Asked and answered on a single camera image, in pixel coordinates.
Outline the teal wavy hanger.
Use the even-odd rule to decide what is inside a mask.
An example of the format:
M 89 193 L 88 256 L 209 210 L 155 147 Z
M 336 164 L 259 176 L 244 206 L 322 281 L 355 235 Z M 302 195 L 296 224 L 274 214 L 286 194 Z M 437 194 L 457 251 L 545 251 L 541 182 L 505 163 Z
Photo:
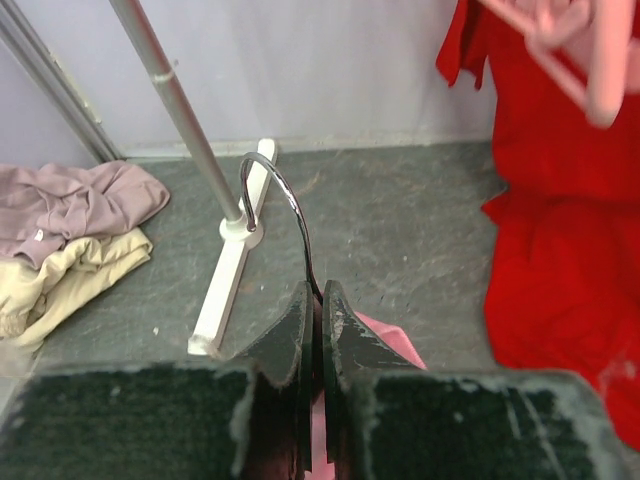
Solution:
M 321 304 L 323 292 L 314 272 L 311 233 L 297 192 L 276 163 L 258 152 L 241 158 L 239 180 L 245 232 L 253 235 L 262 230 L 265 234 L 269 272 L 306 282 Z

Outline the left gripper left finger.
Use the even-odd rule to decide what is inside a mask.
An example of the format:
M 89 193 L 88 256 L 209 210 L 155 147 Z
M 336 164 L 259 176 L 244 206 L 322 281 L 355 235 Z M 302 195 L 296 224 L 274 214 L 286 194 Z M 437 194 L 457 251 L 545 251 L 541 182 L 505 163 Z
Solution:
M 301 479 L 311 468 L 314 298 L 228 360 L 64 365 L 1 424 L 5 479 Z

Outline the pink t shirt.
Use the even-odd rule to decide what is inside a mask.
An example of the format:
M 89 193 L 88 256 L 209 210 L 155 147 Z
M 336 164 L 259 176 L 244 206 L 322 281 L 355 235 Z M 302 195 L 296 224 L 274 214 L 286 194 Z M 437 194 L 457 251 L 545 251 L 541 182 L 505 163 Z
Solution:
M 358 318 L 385 344 L 414 366 L 425 369 L 426 365 L 417 353 L 405 331 L 399 326 L 386 324 L 357 312 Z M 325 396 L 321 391 L 311 410 L 311 454 L 312 469 L 305 472 L 306 480 L 330 480 L 335 478 L 334 464 L 327 457 Z

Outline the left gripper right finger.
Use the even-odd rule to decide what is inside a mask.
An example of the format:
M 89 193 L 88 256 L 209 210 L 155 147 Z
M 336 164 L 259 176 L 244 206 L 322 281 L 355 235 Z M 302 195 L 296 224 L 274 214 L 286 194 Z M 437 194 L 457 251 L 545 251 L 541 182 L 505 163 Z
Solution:
M 628 479 L 591 387 L 566 371 L 430 372 L 325 285 L 326 448 L 340 479 Z

